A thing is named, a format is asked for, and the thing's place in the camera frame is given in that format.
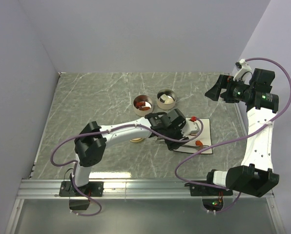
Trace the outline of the metal serving tongs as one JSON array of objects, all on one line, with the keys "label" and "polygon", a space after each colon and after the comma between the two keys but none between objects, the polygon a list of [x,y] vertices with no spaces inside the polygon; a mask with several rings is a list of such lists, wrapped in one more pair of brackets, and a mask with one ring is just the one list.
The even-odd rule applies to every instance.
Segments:
[{"label": "metal serving tongs", "polygon": [[[197,148],[198,150],[202,149],[202,148],[206,148],[208,147],[208,145],[204,144],[203,143],[203,147],[197,147],[195,145],[195,141],[197,141],[196,139],[195,140],[192,140],[192,141],[189,141],[187,143],[185,143],[184,145],[182,145],[182,147],[187,147],[187,148]],[[163,139],[162,137],[158,137],[157,140],[155,140],[156,143],[165,143],[165,139]]]}]

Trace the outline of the white round bun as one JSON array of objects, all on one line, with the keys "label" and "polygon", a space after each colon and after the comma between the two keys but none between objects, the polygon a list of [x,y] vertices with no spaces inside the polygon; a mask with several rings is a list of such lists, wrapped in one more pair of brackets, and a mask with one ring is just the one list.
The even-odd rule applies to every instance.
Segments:
[{"label": "white round bun", "polygon": [[165,102],[164,104],[172,104],[174,102],[174,99],[169,97]]}]

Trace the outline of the sushi roll piece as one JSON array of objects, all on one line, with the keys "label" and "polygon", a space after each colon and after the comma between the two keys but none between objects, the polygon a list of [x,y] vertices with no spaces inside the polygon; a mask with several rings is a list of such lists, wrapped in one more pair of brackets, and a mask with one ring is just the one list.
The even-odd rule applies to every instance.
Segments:
[{"label": "sushi roll piece", "polygon": [[160,96],[161,102],[165,102],[168,99],[168,96],[166,94],[163,94]]}]

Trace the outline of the red bacon strip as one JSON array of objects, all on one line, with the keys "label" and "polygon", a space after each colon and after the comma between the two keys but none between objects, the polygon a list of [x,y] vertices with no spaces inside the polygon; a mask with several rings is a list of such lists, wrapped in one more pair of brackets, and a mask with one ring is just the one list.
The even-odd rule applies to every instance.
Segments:
[{"label": "red bacon strip", "polygon": [[151,108],[151,105],[146,101],[136,102],[135,108],[141,111],[146,111]]}]

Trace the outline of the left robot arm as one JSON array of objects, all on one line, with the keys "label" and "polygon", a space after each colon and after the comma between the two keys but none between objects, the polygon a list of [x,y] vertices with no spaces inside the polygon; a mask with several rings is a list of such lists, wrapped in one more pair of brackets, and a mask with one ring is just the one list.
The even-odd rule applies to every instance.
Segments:
[{"label": "left robot arm", "polygon": [[89,175],[92,166],[98,164],[105,149],[135,138],[159,137],[165,140],[170,151],[178,149],[189,140],[189,135],[199,131],[195,123],[186,119],[179,109],[169,113],[150,113],[135,121],[117,125],[98,125],[95,121],[86,125],[82,134],[94,133],[94,136],[82,136],[75,139],[75,152],[78,165],[73,173],[71,191],[83,196],[88,190]]}]

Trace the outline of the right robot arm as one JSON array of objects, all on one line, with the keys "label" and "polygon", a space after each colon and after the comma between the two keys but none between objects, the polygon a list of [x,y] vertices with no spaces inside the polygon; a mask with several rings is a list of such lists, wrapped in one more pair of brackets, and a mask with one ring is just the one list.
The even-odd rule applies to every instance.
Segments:
[{"label": "right robot arm", "polygon": [[220,75],[215,85],[205,93],[211,100],[222,98],[226,103],[244,102],[247,107],[248,135],[246,151],[240,166],[228,171],[211,170],[205,190],[210,195],[222,187],[255,197],[262,197],[279,182],[273,172],[271,143],[273,121],[279,106],[279,96],[271,93],[273,71],[255,69],[248,84]]}]

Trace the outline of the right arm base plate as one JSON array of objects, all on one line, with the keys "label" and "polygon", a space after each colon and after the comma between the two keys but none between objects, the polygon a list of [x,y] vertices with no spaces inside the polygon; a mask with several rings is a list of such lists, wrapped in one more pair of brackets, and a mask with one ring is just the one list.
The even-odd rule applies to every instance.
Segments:
[{"label": "right arm base plate", "polygon": [[207,183],[206,180],[194,180],[194,182],[202,183],[203,185],[197,185],[192,183],[185,183],[185,187],[189,187],[191,196],[232,196],[232,190],[224,190],[219,188],[213,188],[209,186],[205,186]]}]

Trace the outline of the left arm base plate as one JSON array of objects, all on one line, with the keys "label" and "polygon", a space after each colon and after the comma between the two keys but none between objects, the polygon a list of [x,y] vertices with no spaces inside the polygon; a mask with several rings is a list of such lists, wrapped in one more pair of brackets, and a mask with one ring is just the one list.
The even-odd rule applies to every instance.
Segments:
[{"label": "left arm base plate", "polygon": [[[87,185],[78,188],[83,194],[91,197],[101,197],[104,190],[102,181],[89,182]],[[72,181],[63,181],[61,183],[59,197],[77,197],[81,194],[73,187]]]}]

